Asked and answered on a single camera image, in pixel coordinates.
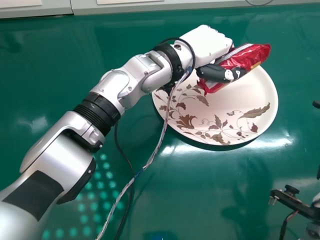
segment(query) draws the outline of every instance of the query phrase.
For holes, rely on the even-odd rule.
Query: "robotic arm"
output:
[[[40,239],[54,205],[74,200],[93,175],[93,153],[125,110],[158,88],[171,88],[192,63],[205,66],[232,45],[231,39],[202,25],[173,45],[159,44],[105,73],[83,102],[27,152],[21,176],[0,192],[0,239]]]

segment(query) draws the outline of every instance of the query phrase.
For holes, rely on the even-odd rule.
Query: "plate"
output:
[[[236,145],[264,133],[278,111],[278,94],[267,72],[258,66],[216,93],[204,95],[196,72],[172,96],[168,124],[178,133],[209,145]],[[168,95],[152,93],[164,119]]]

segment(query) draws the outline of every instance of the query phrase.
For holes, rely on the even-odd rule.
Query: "brown leaf pattern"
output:
[[[192,123],[192,120],[197,118],[194,115],[182,115],[179,112],[179,107],[183,110],[187,109],[187,105],[185,102],[182,102],[185,98],[180,97],[180,96],[186,96],[188,98],[196,98],[197,100],[199,100],[200,102],[202,102],[203,104],[205,104],[207,107],[209,107],[209,103],[206,99],[205,96],[201,95],[202,92],[200,91],[202,88],[199,87],[198,85],[195,86],[191,86],[190,84],[188,84],[188,86],[186,86],[186,89],[183,90],[182,88],[178,88],[176,91],[177,92],[182,92],[179,93],[178,96],[172,96],[172,102],[176,103],[175,106],[171,106],[170,107],[170,112],[169,112],[169,117],[170,119],[174,119],[174,113],[177,113],[177,117],[179,118],[179,120],[176,120],[176,126],[182,130],[182,128],[191,130],[191,131],[184,131],[183,133],[185,133],[186,135],[192,135],[192,136],[197,136],[197,138],[202,138],[204,140],[207,139],[212,139],[217,143],[220,143],[221,145],[229,145],[231,144],[230,141],[224,139],[224,138],[229,138],[230,136],[237,136],[236,139],[237,140],[243,140],[246,137],[249,137],[250,132],[251,134],[257,134],[258,133],[258,126],[252,122],[252,121],[246,121],[247,125],[238,125],[238,121],[236,122],[236,125],[234,124],[229,124],[228,119],[226,119],[223,123],[222,123],[222,119],[220,118],[218,115],[214,115],[214,119],[204,119],[207,121],[207,125],[209,126],[207,129],[208,130],[197,130],[197,128],[195,128],[195,126]],[[161,95],[158,94],[154,94],[156,98],[162,100]],[[262,114],[264,114],[266,111],[268,111],[270,109],[270,103],[268,103],[267,105],[265,105],[264,107],[259,107],[259,108],[254,108],[252,110],[249,110],[245,113],[239,111],[239,110],[234,110],[232,112],[228,112],[226,115],[228,115],[230,118],[233,118],[232,116],[234,116],[236,113],[241,113],[242,115],[240,117],[237,118],[237,120],[242,119],[242,118],[247,118],[247,119],[254,119],[256,117],[261,116]],[[167,110],[167,106],[166,105],[161,105],[159,107],[160,111],[166,111]]]
[[[178,102],[178,103],[176,104],[176,107],[181,107],[181,108],[183,108],[184,110],[186,110],[186,104],[185,104],[184,102]]]
[[[259,107],[258,109],[247,111],[241,117],[239,117],[239,119],[241,118],[254,119],[255,117],[258,117],[264,114],[269,108],[270,108],[270,102],[263,108]]]
[[[161,106],[159,107],[159,110],[167,111],[167,106],[161,105]]]
[[[255,125],[255,123],[253,122],[253,123],[252,123],[252,127],[251,127],[250,130],[251,130],[252,132],[256,133],[256,132],[258,131],[258,126]]]
[[[201,96],[201,95],[197,95],[196,98],[202,102],[203,104],[205,104],[207,107],[209,107],[209,103],[208,103],[208,100],[206,99],[206,97],[204,96]]]
[[[169,117],[172,118],[172,119],[175,119],[175,118],[173,117],[173,114],[174,114],[174,113],[175,113],[175,111],[170,111],[170,112],[169,112]]]
[[[155,96],[156,96],[158,99],[162,100],[162,98],[161,98],[159,95],[155,94]]]
[[[211,129],[219,129],[219,127],[216,126],[216,125],[211,125],[211,126],[209,127],[209,130],[211,130]]]
[[[197,92],[198,94],[201,94],[200,90],[196,89],[196,88],[192,88],[193,91]]]
[[[213,140],[215,140],[216,142],[221,143],[222,145],[229,145],[230,144],[229,141],[227,141],[227,142],[224,141],[224,138],[222,137],[221,132],[219,134],[213,135],[211,138]]]
[[[225,120],[225,121],[222,123],[222,127],[224,128],[227,124],[228,124],[228,120]]]
[[[189,114],[185,116],[180,116],[179,119],[181,121],[176,121],[178,128],[186,128],[186,129],[195,129],[195,126],[192,124],[192,119],[197,118],[196,116],[190,116]]]
[[[214,115],[215,118],[215,125],[217,125],[219,128],[221,128],[221,120],[217,115]]]

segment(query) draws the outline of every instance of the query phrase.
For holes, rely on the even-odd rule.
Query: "green table surface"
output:
[[[310,203],[320,191],[320,4],[37,17],[0,21],[0,189],[19,176],[26,151],[108,70],[161,40],[201,24],[243,43],[270,43],[263,67],[279,96],[277,116],[258,139],[210,146],[171,128],[154,164],[135,183],[122,240],[275,240],[290,210],[269,207],[269,191],[290,184]],[[119,122],[119,142],[138,171],[163,120],[150,95]],[[97,173],[80,196],[57,206],[43,239],[93,240],[115,196],[131,177],[112,130],[96,155]],[[116,210],[115,236],[127,204]],[[286,240],[305,235],[308,220],[289,223]]]

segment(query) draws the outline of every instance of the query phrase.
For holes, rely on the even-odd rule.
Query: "red snack bag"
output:
[[[215,65],[219,65],[228,70],[233,70],[235,68],[241,68],[250,72],[255,67],[263,63],[269,56],[271,51],[270,44],[251,44],[247,43],[240,47],[234,48],[231,52],[216,60]],[[219,83],[212,80],[200,78],[198,85],[204,89],[204,95],[207,93],[216,93],[220,89],[224,88],[228,84],[236,81],[232,80],[229,83]]]

